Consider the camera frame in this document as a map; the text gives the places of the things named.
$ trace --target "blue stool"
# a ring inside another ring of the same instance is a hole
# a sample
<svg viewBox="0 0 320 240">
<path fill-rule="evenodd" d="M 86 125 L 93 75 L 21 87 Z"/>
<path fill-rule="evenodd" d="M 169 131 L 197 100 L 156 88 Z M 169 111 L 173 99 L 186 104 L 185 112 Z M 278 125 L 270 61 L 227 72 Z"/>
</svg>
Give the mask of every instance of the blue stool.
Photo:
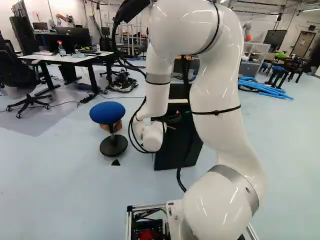
<svg viewBox="0 0 320 240">
<path fill-rule="evenodd" d="M 116 157 L 122 154 L 128 146 L 128 140 L 115 134 L 114 124 L 122 119 L 126 109 L 118 102 L 106 101 L 95 105 L 90 110 L 90 118 L 97 124 L 108 125 L 111 135 L 100 144 L 100 152 L 107 157 Z"/>
<path fill-rule="evenodd" d="M 284 81 L 286 80 L 288 74 L 289 74 L 289 72 L 287 70 L 285 70 L 282 66 L 273 66 L 272 67 L 272 75 L 271 75 L 269 81 L 266 81 L 265 84 L 271 85 L 271 87 L 273 87 L 273 88 L 281 89 L 281 86 L 284 83 Z M 277 87 L 277 82 L 280 78 L 282 78 L 282 80 L 281 80 L 279 86 Z"/>
</svg>

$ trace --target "green object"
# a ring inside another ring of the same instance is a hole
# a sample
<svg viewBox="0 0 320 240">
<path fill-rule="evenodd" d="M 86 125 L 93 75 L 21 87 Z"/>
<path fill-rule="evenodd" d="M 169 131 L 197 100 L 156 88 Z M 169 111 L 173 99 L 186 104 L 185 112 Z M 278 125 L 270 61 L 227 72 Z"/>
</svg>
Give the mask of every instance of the green object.
<svg viewBox="0 0 320 240">
<path fill-rule="evenodd" d="M 285 55 L 283 52 L 276 53 L 275 56 L 277 58 L 283 58 L 283 59 L 288 59 L 289 58 L 289 56 Z"/>
</svg>

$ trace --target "blue cushion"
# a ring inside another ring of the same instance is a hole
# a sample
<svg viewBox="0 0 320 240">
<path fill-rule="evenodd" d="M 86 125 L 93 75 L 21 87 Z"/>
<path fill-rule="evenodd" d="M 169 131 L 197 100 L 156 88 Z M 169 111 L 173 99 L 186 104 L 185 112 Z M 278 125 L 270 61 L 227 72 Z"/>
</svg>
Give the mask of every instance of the blue cushion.
<svg viewBox="0 0 320 240">
<path fill-rule="evenodd" d="M 282 66 L 273 66 L 272 70 L 280 70 L 280 71 L 284 71 L 285 69 Z"/>
<path fill-rule="evenodd" d="M 106 101 L 95 105 L 90 110 L 90 118 L 98 124 L 115 124 L 126 113 L 126 109 L 115 101 Z"/>
</svg>

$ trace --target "black strap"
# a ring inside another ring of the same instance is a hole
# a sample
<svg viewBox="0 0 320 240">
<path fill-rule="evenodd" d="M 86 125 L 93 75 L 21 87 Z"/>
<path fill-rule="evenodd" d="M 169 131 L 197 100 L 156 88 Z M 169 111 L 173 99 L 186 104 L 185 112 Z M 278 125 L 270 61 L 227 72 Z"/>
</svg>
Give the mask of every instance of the black strap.
<svg viewBox="0 0 320 240">
<path fill-rule="evenodd" d="M 147 79 L 145 80 L 148 84 L 152 84 L 152 85 L 167 85 L 170 84 L 170 82 L 166 82 L 166 83 L 154 83 L 154 82 L 150 82 Z"/>
<path fill-rule="evenodd" d="M 139 119 L 137 118 L 137 115 L 135 115 L 134 117 L 135 117 L 135 119 L 136 119 L 138 122 L 142 122 L 142 120 L 139 120 Z"/>
<path fill-rule="evenodd" d="M 215 115 L 215 116 L 218 116 L 219 114 L 232 112 L 232 111 L 238 110 L 239 108 L 241 108 L 241 105 L 236 106 L 234 108 L 229 108 L 229 109 L 226 109 L 226 110 L 214 110 L 214 111 L 208 111 L 208 112 L 195 112 L 195 111 L 192 111 L 192 114 L 194 114 L 194 115 Z"/>
<path fill-rule="evenodd" d="M 216 3 L 215 3 L 214 0 L 213 0 L 213 1 L 209 0 L 209 2 L 211 2 L 211 3 L 214 5 L 214 8 L 215 8 L 215 10 L 216 10 L 217 20 L 218 20 L 217 25 L 216 25 L 216 30 L 215 30 L 214 36 L 213 36 L 212 40 L 210 41 L 210 43 L 209 43 L 203 50 L 201 50 L 201 51 L 199 51 L 199 52 L 196 52 L 196 53 L 193 53 L 192 55 L 198 55 L 198 54 L 202 54 L 203 52 L 205 52 L 205 51 L 211 46 L 211 44 L 214 42 L 214 40 L 216 39 L 216 37 L 217 37 L 217 35 L 218 35 L 218 31 L 219 31 L 219 28 L 220 28 L 220 14 L 219 14 L 219 10 L 218 10 L 218 8 L 217 8 Z"/>
</svg>

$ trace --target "keyboard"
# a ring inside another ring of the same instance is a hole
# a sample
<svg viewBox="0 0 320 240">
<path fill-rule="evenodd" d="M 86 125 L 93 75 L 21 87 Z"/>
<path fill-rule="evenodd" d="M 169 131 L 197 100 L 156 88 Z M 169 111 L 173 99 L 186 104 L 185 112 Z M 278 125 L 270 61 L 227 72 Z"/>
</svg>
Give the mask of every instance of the keyboard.
<svg viewBox="0 0 320 240">
<path fill-rule="evenodd" d="M 55 55 L 54 53 L 49 52 L 49 51 L 37 51 L 37 52 L 34 52 L 33 54 L 43 55 L 43 56 L 52 56 L 52 55 Z"/>
<path fill-rule="evenodd" d="M 94 54 L 96 53 L 97 51 L 96 50 L 78 50 L 79 53 L 83 53 L 83 54 Z"/>
</svg>

